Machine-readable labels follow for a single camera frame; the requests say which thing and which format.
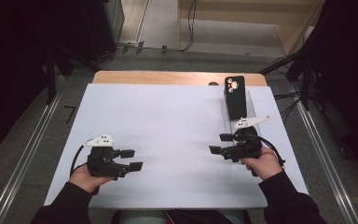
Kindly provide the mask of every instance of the wooden panel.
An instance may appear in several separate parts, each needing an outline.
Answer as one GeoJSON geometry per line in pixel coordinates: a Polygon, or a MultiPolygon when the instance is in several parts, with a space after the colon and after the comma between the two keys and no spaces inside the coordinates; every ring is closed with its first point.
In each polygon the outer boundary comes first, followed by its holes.
{"type": "MultiPolygon", "coordinates": [[[[178,0],[179,19],[187,19],[192,2],[178,0]]],[[[196,20],[276,24],[282,47],[291,54],[316,21],[323,4],[324,0],[198,0],[196,20]]]]}
{"type": "Polygon", "coordinates": [[[261,74],[159,71],[100,71],[92,83],[208,85],[214,81],[223,86],[230,76],[244,76],[248,86],[267,86],[261,74]]]}
{"type": "MultiPolygon", "coordinates": [[[[187,19],[192,1],[180,1],[180,18],[187,19]]],[[[198,0],[196,20],[241,21],[266,24],[297,24],[321,0],[198,0]]]]}
{"type": "Polygon", "coordinates": [[[312,1],[309,11],[300,15],[285,15],[288,19],[295,22],[295,24],[279,24],[275,26],[275,31],[281,41],[286,55],[292,54],[298,45],[302,42],[302,37],[307,32],[308,28],[316,23],[319,15],[323,9],[324,0],[312,1]]]}
{"type": "Polygon", "coordinates": [[[149,0],[123,0],[124,24],[120,42],[138,42],[149,0]]]}

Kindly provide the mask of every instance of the metal rail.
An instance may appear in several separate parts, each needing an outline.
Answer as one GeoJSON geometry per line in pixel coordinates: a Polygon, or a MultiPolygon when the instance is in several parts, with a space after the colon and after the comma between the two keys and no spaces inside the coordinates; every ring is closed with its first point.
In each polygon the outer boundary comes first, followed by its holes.
{"type": "MultiPolygon", "coordinates": [[[[290,88],[292,89],[292,91],[299,91],[298,87],[293,82],[290,82],[290,88]]],[[[324,142],[319,135],[319,132],[316,128],[315,123],[313,122],[310,112],[304,108],[301,102],[297,103],[297,108],[310,135],[310,139],[315,148],[316,154],[318,155],[319,161],[322,164],[327,180],[336,197],[337,203],[339,205],[339,208],[341,209],[342,215],[344,216],[346,223],[357,224],[358,216],[351,202],[351,198],[348,195],[348,192],[344,184],[342,183],[337,173],[337,170],[330,159],[330,156],[328,155],[328,152],[324,146],[324,142]]]]}
{"type": "Polygon", "coordinates": [[[34,132],[24,149],[24,152],[21,155],[19,162],[17,163],[16,168],[14,169],[13,174],[11,175],[10,179],[7,181],[1,195],[0,195],[0,223],[3,222],[11,203],[16,196],[17,191],[21,185],[23,178],[31,164],[31,161],[36,153],[37,147],[39,146],[40,140],[45,133],[46,128],[51,120],[52,115],[57,107],[58,102],[62,96],[62,89],[66,84],[67,78],[60,76],[57,83],[57,94],[53,98],[50,105],[47,105],[42,117],[38,121],[34,132]]]}

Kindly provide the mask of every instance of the wooden table edge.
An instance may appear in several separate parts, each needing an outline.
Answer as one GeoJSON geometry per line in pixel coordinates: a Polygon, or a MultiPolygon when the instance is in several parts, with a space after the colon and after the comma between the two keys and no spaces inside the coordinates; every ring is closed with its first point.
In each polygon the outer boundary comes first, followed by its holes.
{"type": "Polygon", "coordinates": [[[208,85],[216,82],[223,86],[225,77],[234,76],[244,76],[247,86],[267,86],[261,74],[168,71],[99,71],[92,83],[208,85]]]}

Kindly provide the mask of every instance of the white tabletop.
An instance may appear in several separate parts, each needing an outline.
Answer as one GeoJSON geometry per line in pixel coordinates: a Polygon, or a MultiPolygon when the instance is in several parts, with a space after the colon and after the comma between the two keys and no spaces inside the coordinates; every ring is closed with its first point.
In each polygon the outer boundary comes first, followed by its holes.
{"type": "MultiPolygon", "coordinates": [[[[248,118],[271,116],[257,125],[286,160],[285,171],[298,191],[308,193],[269,87],[246,87],[248,118]]],[[[69,177],[73,157],[87,140],[111,133],[115,149],[135,149],[133,172],[101,186],[90,207],[115,209],[255,208],[267,205],[258,177],[240,163],[213,155],[225,147],[223,87],[89,84],[69,134],[45,204],[51,204],[69,177]]],[[[84,163],[85,147],[77,159],[84,163]]]]}

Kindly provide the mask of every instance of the handheld controller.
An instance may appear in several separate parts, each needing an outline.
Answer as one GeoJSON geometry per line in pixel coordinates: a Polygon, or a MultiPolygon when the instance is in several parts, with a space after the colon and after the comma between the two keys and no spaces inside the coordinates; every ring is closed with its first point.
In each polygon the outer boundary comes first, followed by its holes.
{"type": "MultiPolygon", "coordinates": [[[[276,154],[278,162],[282,168],[284,160],[282,160],[275,146],[269,141],[257,135],[257,130],[254,125],[259,122],[270,119],[270,116],[265,118],[252,118],[243,119],[241,118],[234,127],[237,131],[234,134],[221,133],[220,140],[222,142],[236,141],[236,145],[232,147],[214,147],[209,146],[212,154],[221,155],[225,160],[232,160],[238,162],[242,158],[255,158],[258,159],[261,156],[262,142],[270,147],[276,154]]],[[[255,170],[251,168],[252,175],[257,176],[255,170]]]]}
{"type": "MultiPolygon", "coordinates": [[[[87,168],[92,176],[110,176],[124,177],[129,172],[141,171],[143,162],[130,162],[129,165],[115,163],[113,159],[120,157],[121,159],[132,158],[135,150],[113,149],[113,140],[111,135],[105,134],[86,142],[77,151],[71,167],[71,174],[74,171],[76,158],[83,147],[91,147],[91,152],[87,157],[87,168]]],[[[92,194],[96,195],[100,187],[96,188],[92,194]]]]}

